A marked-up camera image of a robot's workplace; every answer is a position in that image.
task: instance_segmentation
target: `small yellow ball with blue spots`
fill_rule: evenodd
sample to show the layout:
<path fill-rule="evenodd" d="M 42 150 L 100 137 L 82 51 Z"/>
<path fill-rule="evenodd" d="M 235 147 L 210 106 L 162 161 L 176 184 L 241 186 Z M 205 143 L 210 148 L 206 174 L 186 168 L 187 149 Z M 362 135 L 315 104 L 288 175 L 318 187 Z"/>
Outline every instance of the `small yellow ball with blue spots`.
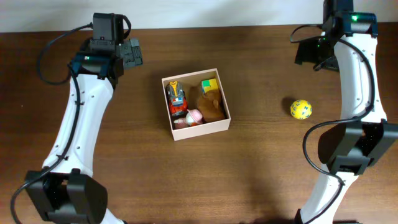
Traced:
<path fill-rule="evenodd" d="M 307 119 L 312 114 L 312 106 L 307 100 L 296 100 L 290 106 L 290 114 L 296 119 Z"/>

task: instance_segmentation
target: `wooden table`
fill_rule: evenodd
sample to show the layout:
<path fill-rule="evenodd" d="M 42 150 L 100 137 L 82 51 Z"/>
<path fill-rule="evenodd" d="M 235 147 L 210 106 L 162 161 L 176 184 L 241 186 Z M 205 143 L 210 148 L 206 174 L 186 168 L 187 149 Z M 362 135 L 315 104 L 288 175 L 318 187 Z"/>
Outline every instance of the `wooden table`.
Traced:
<path fill-rule="evenodd" d="M 125 71 L 110 102 L 95 149 L 94 178 L 108 207 L 131 223 L 239 223 L 293 218 L 318 173 L 302 154 L 314 124 L 340 117 L 340 76 L 294 64 L 296 26 L 133 30 L 144 66 Z M 377 77 L 390 123 L 398 123 L 398 24 L 380 24 Z M 12 223 L 9 199 L 27 170 L 39 170 L 57 136 L 69 85 L 49 86 L 35 72 L 39 51 L 60 32 L 0 34 L 0 223 Z M 91 32 L 54 45 L 42 61 L 47 78 L 66 64 Z M 232 117 L 228 131 L 174 142 L 160 79 L 218 68 Z M 299 121 L 292 99 L 312 103 Z M 317 160 L 319 135 L 308 147 Z M 335 220 L 396 223 L 398 144 L 346 194 Z M 24 223 L 41 220 L 24 192 Z"/>

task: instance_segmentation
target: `stuffed animal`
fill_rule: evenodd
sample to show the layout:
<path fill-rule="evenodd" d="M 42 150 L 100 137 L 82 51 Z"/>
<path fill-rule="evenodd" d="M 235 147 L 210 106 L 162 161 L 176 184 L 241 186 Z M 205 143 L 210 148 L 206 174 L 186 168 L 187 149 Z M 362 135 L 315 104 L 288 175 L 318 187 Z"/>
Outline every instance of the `stuffed animal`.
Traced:
<path fill-rule="evenodd" d="M 225 119 L 221 100 L 219 90 L 210 90 L 197 99 L 197 108 L 207 123 Z"/>

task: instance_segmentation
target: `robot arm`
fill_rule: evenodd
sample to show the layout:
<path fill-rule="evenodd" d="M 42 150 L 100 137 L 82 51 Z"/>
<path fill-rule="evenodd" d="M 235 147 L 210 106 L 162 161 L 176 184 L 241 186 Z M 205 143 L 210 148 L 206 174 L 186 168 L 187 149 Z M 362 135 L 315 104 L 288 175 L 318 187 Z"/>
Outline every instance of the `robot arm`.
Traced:
<path fill-rule="evenodd" d="M 351 184 L 398 138 L 398 127 L 387 124 L 377 87 L 376 16 L 353 12 L 353 1 L 325 0 L 322 29 L 324 38 L 300 43 L 296 63 L 315 62 L 314 68 L 340 71 L 341 119 L 365 114 L 372 102 L 372 94 L 374 108 L 360 121 L 338 124 L 321 135 L 318 143 L 318 155 L 323 164 L 321 169 L 340 177 L 344 185 L 340 186 L 338 179 L 332 176 L 320 174 L 309 200 L 296 214 L 295 223 L 298 224 L 332 224 Z M 337 39 L 362 51 L 369 61 L 373 77 L 359 53 Z M 371 91 L 371 78 L 374 93 Z"/>
<path fill-rule="evenodd" d="M 39 215 L 55 223 L 123 224 L 108 209 L 108 193 L 93 176 L 93 154 L 105 109 L 112 98 L 118 78 L 125 68 L 142 64 L 138 40 L 124 40 L 123 15 L 94 14 L 94 35 L 70 63 L 76 76 L 70 82 L 67 109 L 43 170 L 59 160 L 72 133 L 72 143 L 62 161 L 50 173 L 37 180 L 42 171 L 28 171 L 25 181 L 33 182 L 26 191 Z M 80 112 L 77 108 L 80 96 Z"/>

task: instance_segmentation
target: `cardboard box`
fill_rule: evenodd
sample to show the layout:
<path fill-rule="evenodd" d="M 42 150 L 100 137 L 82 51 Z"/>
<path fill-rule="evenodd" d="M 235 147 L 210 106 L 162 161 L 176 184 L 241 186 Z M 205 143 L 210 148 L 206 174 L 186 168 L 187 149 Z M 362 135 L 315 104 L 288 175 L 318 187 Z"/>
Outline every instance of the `cardboard box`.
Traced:
<path fill-rule="evenodd" d="M 218 88 L 220 89 L 221 96 L 223 97 L 223 106 L 226 115 L 226 119 L 221 121 L 215 121 L 211 123 L 201 124 L 198 126 L 183 128 L 183 129 L 174 129 L 173 120 L 174 117 L 170 114 L 169 102 L 168 102 L 168 95 L 166 94 L 165 87 L 169 82 L 178 81 L 182 84 L 182 88 L 185 92 L 185 97 L 188 103 L 188 109 L 193 110 L 195 108 L 195 100 L 190 100 L 190 91 L 194 90 L 197 86 L 201 85 L 202 80 L 208 80 L 215 78 L 217 80 Z M 192 138 L 195 136 L 201 136 L 204 134 L 215 133 L 218 131 L 226 131 L 229 128 L 229 123 L 231 122 L 231 116 L 229 115 L 228 105 L 226 103 L 226 98 L 223 91 L 223 86 L 221 85 L 221 80 L 218 76 L 218 71 L 216 68 L 200 71 L 200 72 L 193 72 L 184 75 L 177 75 L 174 77 L 168 77 L 162 79 L 162 86 L 164 92 L 164 98 L 166 102 L 167 114 L 169 115 L 169 122 L 170 127 L 172 130 L 174 141 L 178 141 L 181 139 Z"/>

